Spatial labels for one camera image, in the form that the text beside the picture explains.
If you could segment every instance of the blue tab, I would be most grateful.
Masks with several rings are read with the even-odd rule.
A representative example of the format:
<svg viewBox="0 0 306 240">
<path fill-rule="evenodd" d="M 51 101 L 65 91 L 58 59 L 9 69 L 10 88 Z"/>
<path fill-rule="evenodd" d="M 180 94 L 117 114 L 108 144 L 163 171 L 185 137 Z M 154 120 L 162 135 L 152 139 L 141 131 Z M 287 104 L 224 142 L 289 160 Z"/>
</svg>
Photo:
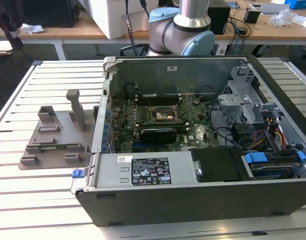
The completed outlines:
<svg viewBox="0 0 306 240">
<path fill-rule="evenodd" d="M 304 163 L 305 160 L 306 160 L 306 156 L 305 156 L 304 152 L 298 151 L 297 155 L 298 155 L 299 159 L 301 160 L 301 162 Z"/>
<path fill-rule="evenodd" d="M 178 14 L 178 12 L 179 12 L 179 9 L 176 7 L 160 7 L 160 8 L 154 9 L 149 14 L 149 23 L 171 19 L 176 14 Z"/>
<path fill-rule="evenodd" d="M 245 155 L 245 159 L 248 164 L 267 163 L 269 161 L 264 152 L 249 152 L 247 155 Z"/>
<path fill-rule="evenodd" d="M 73 179 L 82 179 L 82 178 L 84 178 L 84 170 L 81 170 L 81 169 L 73 170 L 72 178 Z"/>
</svg>

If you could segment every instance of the blue box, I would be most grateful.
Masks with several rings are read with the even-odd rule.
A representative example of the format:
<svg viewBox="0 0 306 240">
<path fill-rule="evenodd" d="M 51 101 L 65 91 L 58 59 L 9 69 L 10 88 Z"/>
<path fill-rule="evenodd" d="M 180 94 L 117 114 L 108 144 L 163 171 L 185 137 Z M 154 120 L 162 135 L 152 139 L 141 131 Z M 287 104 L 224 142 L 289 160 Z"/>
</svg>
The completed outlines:
<svg viewBox="0 0 306 240">
<path fill-rule="evenodd" d="M 285 0 L 285 4 L 291 4 L 290 9 L 306 9 L 306 0 Z"/>
</svg>

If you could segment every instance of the white box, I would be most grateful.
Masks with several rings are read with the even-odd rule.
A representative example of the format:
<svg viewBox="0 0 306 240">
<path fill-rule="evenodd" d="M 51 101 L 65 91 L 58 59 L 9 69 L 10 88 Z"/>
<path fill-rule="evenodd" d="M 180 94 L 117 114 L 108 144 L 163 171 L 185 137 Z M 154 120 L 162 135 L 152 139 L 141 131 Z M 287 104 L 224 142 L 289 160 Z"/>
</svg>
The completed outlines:
<svg viewBox="0 0 306 240">
<path fill-rule="evenodd" d="M 128 33 L 125 0 L 79 0 L 108 39 L 116 39 Z M 158 8 L 159 0 L 146 0 L 150 13 Z M 132 31 L 148 31 L 149 18 L 139 0 L 128 0 L 128 13 Z"/>
</svg>

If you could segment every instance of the blue latch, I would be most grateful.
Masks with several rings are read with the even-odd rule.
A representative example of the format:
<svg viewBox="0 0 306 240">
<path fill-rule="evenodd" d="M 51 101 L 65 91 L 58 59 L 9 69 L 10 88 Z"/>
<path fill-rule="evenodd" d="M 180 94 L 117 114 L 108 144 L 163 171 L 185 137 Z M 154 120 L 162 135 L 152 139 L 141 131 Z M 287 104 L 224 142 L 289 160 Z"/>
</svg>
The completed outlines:
<svg viewBox="0 0 306 240">
<path fill-rule="evenodd" d="M 84 170 L 81 170 L 81 169 L 73 170 L 72 178 L 73 179 L 82 179 L 82 178 L 84 178 Z"/>
<path fill-rule="evenodd" d="M 245 155 L 245 159 L 248 164 L 251 163 L 267 163 L 269 160 L 265 156 L 264 152 L 249 152 Z"/>
<path fill-rule="evenodd" d="M 298 155 L 299 159 L 301 160 L 301 162 L 304 163 L 305 160 L 306 160 L 306 156 L 305 156 L 304 152 L 298 151 L 297 155 Z"/>
</svg>

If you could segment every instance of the metal bracket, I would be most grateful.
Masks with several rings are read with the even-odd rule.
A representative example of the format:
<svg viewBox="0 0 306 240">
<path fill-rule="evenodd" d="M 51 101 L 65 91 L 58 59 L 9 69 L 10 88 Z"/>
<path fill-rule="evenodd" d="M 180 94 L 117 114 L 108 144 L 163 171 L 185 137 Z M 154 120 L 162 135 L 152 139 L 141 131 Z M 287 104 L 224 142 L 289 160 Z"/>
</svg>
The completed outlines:
<svg viewBox="0 0 306 240">
<path fill-rule="evenodd" d="M 115 56 L 107 56 L 103 61 L 103 70 L 105 73 L 117 69 L 117 62 Z"/>
</svg>

